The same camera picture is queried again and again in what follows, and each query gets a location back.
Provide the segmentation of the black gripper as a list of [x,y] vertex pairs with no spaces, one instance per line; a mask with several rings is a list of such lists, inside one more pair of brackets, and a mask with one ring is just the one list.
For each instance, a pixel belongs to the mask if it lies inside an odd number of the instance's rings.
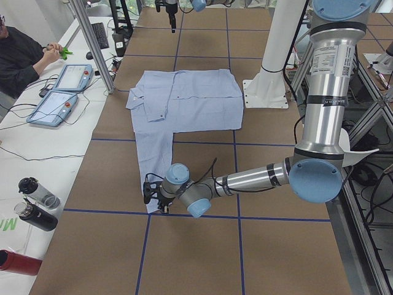
[[142,185],[144,203],[149,204],[152,199],[158,200],[158,209],[160,210],[160,213],[168,214],[169,206],[171,203],[162,202],[163,196],[160,191],[160,185],[161,182],[159,181],[154,181],[154,182],[144,181]]
[[169,24],[171,26],[171,32],[176,32],[176,14],[178,11],[178,0],[155,0],[155,8],[157,12],[161,11],[161,7],[165,8],[166,13],[169,17]]

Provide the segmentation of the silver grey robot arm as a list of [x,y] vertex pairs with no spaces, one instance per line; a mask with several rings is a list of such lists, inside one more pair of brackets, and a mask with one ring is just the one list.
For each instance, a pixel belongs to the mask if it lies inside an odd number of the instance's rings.
[[[278,1],[259,72],[235,82],[229,70],[148,71],[131,93],[144,203],[167,212],[178,201],[198,218],[218,197],[261,193],[289,185],[297,197],[325,203],[341,191],[352,165],[339,144],[356,44],[365,36],[370,1]],[[303,134],[294,147],[243,146],[248,170],[194,180],[173,162],[176,133],[244,128],[252,139],[283,135],[290,113],[284,93],[286,62],[307,10],[311,11],[311,77]]]
[[235,1],[230,1],[230,0],[216,0],[216,1],[214,1],[214,0],[207,0],[207,1],[206,0],[193,0],[193,1],[189,1],[192,8],[188,11],[183,10],[183,8],[180,6],[178,0],[155,0],[154,4],[155,4],[155,8],[156,8],[157,12],[161,11],[161,7],[165,8],[166,13],[168,14],[171,32],[174,34],[177,30],[176,14],[178,13],[179,9],[184,14],[188,14],[193,11],[201,12],[207,6],[213,6],[213,5],[222,5],[225,7],[231,7],[234,2]]

